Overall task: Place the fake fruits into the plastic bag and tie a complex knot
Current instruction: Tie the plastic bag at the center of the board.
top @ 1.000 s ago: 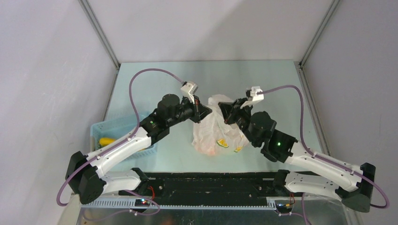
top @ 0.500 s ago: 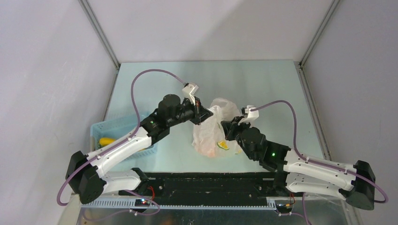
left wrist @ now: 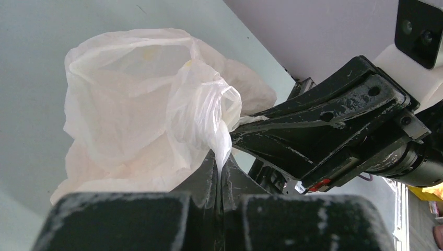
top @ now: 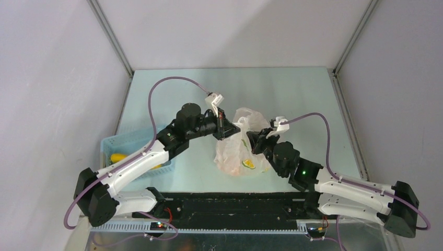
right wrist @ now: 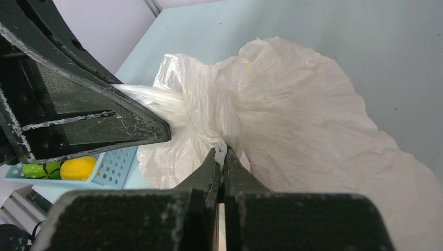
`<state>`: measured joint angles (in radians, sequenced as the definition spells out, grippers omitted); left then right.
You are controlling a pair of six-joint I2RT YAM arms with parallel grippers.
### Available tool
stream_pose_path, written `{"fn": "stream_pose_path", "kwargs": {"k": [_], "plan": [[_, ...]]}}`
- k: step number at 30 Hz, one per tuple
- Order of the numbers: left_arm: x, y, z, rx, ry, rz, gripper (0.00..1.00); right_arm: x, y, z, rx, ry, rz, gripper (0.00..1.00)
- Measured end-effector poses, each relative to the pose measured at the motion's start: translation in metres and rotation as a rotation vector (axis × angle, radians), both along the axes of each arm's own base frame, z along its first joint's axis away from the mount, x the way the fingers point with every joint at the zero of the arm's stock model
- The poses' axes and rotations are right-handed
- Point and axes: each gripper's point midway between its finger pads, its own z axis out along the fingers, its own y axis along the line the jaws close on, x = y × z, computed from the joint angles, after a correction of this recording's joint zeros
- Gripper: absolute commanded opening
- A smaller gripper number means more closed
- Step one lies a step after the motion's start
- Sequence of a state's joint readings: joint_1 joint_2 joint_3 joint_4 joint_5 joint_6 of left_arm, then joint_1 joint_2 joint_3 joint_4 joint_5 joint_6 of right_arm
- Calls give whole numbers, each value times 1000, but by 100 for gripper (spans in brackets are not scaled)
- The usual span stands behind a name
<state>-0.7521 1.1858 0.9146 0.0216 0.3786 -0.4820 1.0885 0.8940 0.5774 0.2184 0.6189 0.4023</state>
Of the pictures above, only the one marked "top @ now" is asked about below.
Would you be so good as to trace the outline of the white plastic bag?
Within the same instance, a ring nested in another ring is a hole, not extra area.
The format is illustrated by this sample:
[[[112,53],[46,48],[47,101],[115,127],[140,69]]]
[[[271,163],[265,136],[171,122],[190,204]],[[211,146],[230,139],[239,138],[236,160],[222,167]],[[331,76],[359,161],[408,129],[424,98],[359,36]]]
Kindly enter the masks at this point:
[[[268,128],[269,123],[258,111],[239,108],[234,116],[234,125],[240,128],[236,133],[216,143],[214,163],[223,173],[230,176],[246,176],[265,173],[271,165],[260,155],[252,153],[248,132],[259,132]]]

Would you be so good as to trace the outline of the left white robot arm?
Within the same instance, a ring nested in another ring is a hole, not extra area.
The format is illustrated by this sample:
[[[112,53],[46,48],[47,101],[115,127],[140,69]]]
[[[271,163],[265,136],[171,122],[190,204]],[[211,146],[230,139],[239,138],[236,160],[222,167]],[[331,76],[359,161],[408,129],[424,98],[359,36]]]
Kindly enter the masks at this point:
[[[201,112],[199,105],[187,103],[175,119],[146,145],[101,171],[82,170],[74,192],[74,204],[91,226],[105,224],[115,215],[144,212],[153,218],[164,214],[165,203],[157,189],[123,191],[130,182],[154,167],[164,164],[189,148],[192,139],[212,135],[221,141],[240,132],[222,109]]]

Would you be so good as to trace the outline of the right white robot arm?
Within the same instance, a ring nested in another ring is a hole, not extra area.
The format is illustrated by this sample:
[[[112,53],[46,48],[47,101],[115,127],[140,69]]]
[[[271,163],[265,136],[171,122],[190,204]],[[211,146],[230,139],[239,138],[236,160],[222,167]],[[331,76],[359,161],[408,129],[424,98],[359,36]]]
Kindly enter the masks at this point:
[[[351,216],[378,223],[401,237],[416,236],[419,200],[408,183],[397,181],[392,186],[330,174],[326,167],[302,158],[290,142],[279,142],[279,136],[270,132],[270,128],[247,132],[251,152],[264,156],[276,174],[296,190],[308,193],[306,216]]]

